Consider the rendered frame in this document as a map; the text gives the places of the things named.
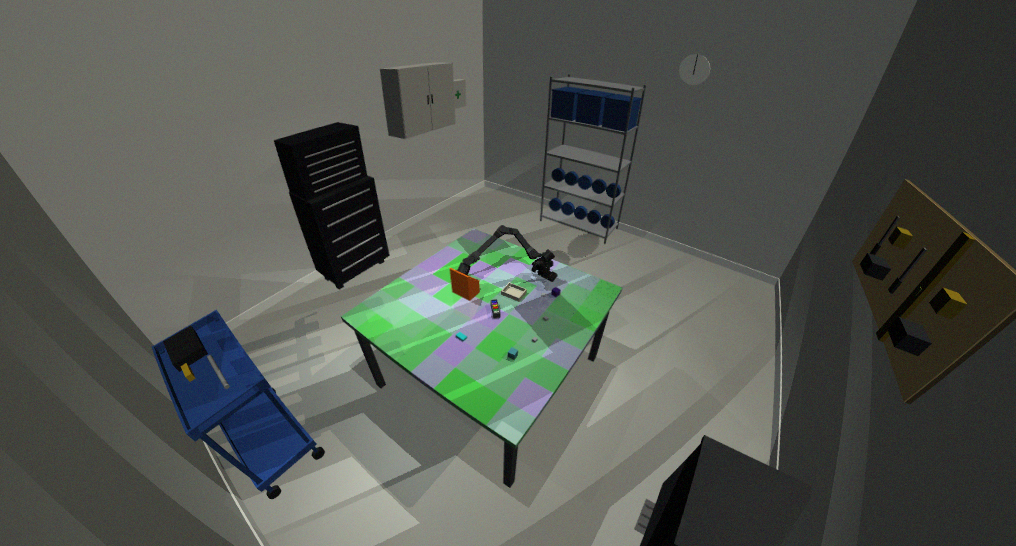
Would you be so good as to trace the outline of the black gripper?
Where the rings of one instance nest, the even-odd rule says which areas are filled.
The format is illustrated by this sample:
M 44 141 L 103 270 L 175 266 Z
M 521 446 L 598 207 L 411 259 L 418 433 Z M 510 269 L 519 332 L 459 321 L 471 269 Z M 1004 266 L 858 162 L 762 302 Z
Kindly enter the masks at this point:
M 547 265 L 546 265 L 546 264 L 545 264 L 545 267 L 544 267 L 543 269 L 541 269 L 541 270 L 539 270 L 539 269 L 537 269 L 537 267 L 534 267 L 534 266 L 532 267 L 532 269 L 531 269 L 531 270 L 532 270 L 532 271 L 533 271 L 534 274 L 536 274 L 536 270 L 538 270 L 538 275 L 539 275 L 541 277 L 543 277 L 543 278 L 545 278 L 545 279 L 547 279 L 547 280 L 549 280 L 549 281 L 551 281 L 551 282 L 553 282 L 553 281 L 554 281 L 554 280 L 555 280 L 555 279 L 556 279 L 556 278 L 558 277 L 558 275 L 557 275 L 557 274 L 555 274 L 555 272 L 551 272 L 551 271 L 548 271 L 548 269 L 547 269 Z

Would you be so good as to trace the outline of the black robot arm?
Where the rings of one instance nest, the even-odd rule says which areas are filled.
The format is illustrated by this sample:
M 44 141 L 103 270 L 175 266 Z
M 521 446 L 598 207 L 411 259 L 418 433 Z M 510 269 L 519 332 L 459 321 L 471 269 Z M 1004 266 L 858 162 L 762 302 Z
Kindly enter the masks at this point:
M 518 229 L 506 227 L 504 225 L 500 225 L 498 227 L 498 229 L 495 231 L 495 233 L 477 251 L 474 251 L 473 253 L 471 253 L 470 255 L 468 255 L 467 258 L 462 259 L 462 262 L 460 262 L 460 265 L 459 265 L 459 267 L 458 267 L 458 269 L 456 271 L 468 275 L 469 271 L 470 271 L 470 267 L 471 267 L 469 265 L 475 263 L 478 261 L 478 259 L 480 259 L 479 256 L 496 239 L 498 239 L 499 237 L 503 236 L 504 234 L 514 235 L 517 238 L 517 240 L 520 242 L 520 244 L 524 247 L 524 249 L 525 249 L 528 257 L 530 259 L 535 259 L 535 261 L 532 263 L 532 265 L 534 267 L 537 267 L 537 269 L 539 269 L 539 270 L 543 269 L 545 267 L 545 264 L 547 265 L 547 269 L 548 270 L 550 270 L 550 268 L 552 266 L 554 266 L 552 259 L 555 258 L 555 256 L 554 256 L 554 254 L 549 249 L 547 249 L 543 254 L 541 254 L 533 247 L 531 247 L 528 244 L 528 242 L 521 235 L 521 233 L 519 232 Z M 541 257 L 541 258 L 538 258 L 538 257 Z M 538 259 L 536 259 L 536 258 L 538 258 Z

